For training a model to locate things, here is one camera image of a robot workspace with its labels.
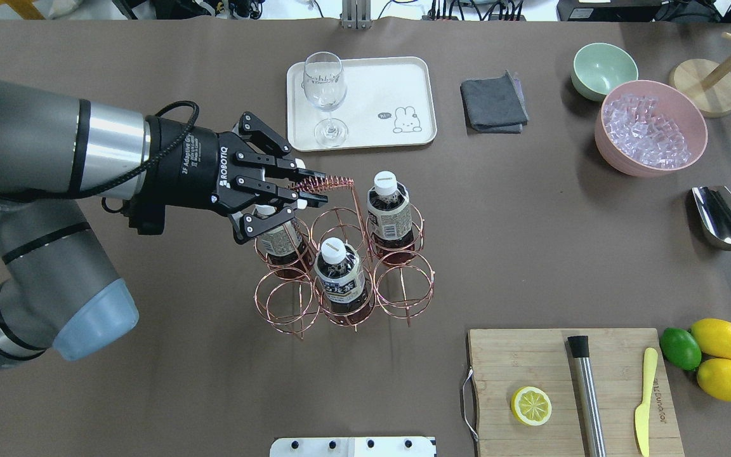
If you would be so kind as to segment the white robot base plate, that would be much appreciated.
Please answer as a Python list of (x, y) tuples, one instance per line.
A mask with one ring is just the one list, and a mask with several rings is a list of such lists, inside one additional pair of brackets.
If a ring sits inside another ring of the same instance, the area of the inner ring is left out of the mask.
[(436, 456), (434, 437), (283, 437), (270, 456)]

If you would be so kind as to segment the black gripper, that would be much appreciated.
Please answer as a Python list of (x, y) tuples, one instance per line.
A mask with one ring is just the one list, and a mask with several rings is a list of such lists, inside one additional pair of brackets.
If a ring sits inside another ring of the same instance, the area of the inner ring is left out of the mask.
[[(232, 132), (195, 127), (185, 139), (149, 168), (139, 194), (128, 201), (124, 216), (141, 235), (164, 230), (165, 207), (211, 210), (228, 216), (238, 245), (297, 217), (306, 208), (329, 202), (316, 189), (327, 177), (307, 169), (292, 156), (292, 145), (252, 112), (244, 112)], [(261, 153), (247, 149), (252, 144)], [(291, 186), (238, 176), (242, 168), (258, 168)]]

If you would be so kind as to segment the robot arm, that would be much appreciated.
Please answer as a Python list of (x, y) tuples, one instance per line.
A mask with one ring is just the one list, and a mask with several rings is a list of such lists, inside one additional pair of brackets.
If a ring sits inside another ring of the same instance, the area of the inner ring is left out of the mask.
[(198, 128), (195, 102), (154, 115), (0, 80), (0, 370), (53, 349), (78, 361), (131, 331), (139, 313), (78, 200), (118, 199), (139, 234), (168, 206), (227, 218), (240, 245), (327, 197), (280, 186), (323, 173), (255, 114)]

